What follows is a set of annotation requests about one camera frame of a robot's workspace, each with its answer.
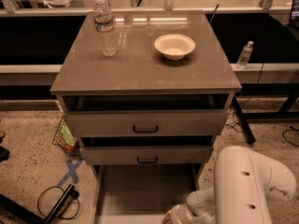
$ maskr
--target white bowl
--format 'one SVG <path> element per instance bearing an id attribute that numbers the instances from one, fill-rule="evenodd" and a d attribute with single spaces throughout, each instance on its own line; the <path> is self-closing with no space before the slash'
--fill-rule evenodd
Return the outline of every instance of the white bowl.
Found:
<path id="1" fill-rule="evenodd" d="M 180 34 L 162 35 L 156 39 L 154 45 L 164 57 L 170 60 L 182 59 L 195 48 L 195 43 L 192 39 Z"/>

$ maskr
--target small plastic bottle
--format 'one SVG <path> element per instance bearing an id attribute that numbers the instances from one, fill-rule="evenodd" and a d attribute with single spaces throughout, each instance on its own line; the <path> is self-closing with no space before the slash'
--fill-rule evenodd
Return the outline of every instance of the small plastic bottle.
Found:
<path id="1" fill-rule="evenodd" d="M 93 19 L 96 31 L 99 32 L 100 50 L 103 55 L 115 55 L 118 51 L 118 38 L 114 31 L 111 9 L 105 4 L 105 0 L 95 0 Z"/>
<path id="2" fill-rule="evenodd" d="M 237 59 L 238 69 L 244 70 L 246 68 L 246 65 L 249 62 L 249 58 L 252 52 L 253 52 L 253 41 L 249 41 L 248 44 L 243 47 L 241 54 Z"/>

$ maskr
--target blue x mark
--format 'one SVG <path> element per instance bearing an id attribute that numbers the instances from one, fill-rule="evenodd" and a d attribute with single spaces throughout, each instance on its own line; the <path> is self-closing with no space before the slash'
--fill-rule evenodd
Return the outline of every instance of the blue x mark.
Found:
<path id="1" fill-rule="evenodd" d="M 83 162 L 83 159 L 79 159 L 78 161 L 76 161 L 75 165 L 73 165 L 73 162 L 71 160 L 68 160 L 66 162 L 66 165 L 68 167 L 68 172 L 63 177 L 63 179 L 57 184 L 57 186 L 61 187 L 70 176 L 72 177 L 73 182 L 75 184 L 78 183 L 78 176 L 76 174 L 76 169 L 78 169 L 78 167 L 82 164 L 82 162 Z"/>

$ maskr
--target black drawer handle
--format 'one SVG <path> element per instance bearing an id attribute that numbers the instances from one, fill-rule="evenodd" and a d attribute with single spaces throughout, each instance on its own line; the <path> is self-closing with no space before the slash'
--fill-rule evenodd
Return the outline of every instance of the black drawer handle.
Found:
<path id="1" fill-rule="evenodd" d="M 157 133 L 159 131 L 159 126 L 156 125 L 153 129 L 138 129 L 136 126 L 133 126 L 133 131 L 135 133 Z"/>
<path id="2" fill-rule="evenodd" d="M 137 162 L 140 164 L 154 164 L 158 162 L 158 157 L 155 157 L 152 161 L 149 161 L 148 159 L 146 161 L 142 161 L 142 159 L 139 159 L 139 157 L 137 157 Z"/>

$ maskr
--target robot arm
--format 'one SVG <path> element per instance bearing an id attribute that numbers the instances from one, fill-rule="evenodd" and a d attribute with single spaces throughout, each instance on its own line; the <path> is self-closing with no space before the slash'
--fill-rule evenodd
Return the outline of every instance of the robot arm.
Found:
<path id="1" fill-rule="evenodd" d="M 279 161 L 227 147 L 216 159 L 214 188 L 192 192 L 163 224 L 270 224 L 268 203 L 291 200 L 296 188 L 292 172 Z"/>

